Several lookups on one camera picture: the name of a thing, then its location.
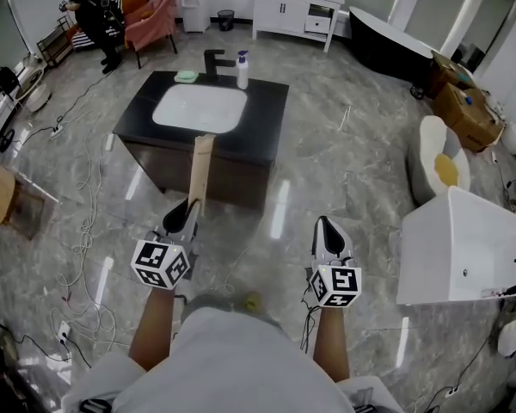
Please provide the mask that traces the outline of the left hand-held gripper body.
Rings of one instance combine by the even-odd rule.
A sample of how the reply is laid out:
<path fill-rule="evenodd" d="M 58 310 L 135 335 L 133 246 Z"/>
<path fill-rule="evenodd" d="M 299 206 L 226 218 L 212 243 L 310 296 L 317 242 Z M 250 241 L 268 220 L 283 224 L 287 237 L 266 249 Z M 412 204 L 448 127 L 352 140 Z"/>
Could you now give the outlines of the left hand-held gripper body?
<path fill-rule="evenodd" d="M 137 241 L 131 267 L 146 286 L 173 290 L 191 278 L 198 257 L 193 247 L 198 220 L 190 217 L 193 202 L 177 201 L 163 218 L 163 231 L 149 231 Z"/>

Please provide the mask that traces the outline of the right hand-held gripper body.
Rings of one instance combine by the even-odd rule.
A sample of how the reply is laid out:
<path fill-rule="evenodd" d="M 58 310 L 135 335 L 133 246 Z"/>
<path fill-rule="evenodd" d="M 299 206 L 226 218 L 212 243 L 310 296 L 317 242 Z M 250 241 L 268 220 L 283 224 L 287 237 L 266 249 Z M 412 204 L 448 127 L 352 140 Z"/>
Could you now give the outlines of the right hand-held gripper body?
<path fill-rule="evenodd" d="M 362 291 L 362 269 L 353 255 L 353 242 L 342 227 L 327 216 L 314 226 L 308 279 L 317 305 L 322 308 L 350 306 Z"/>

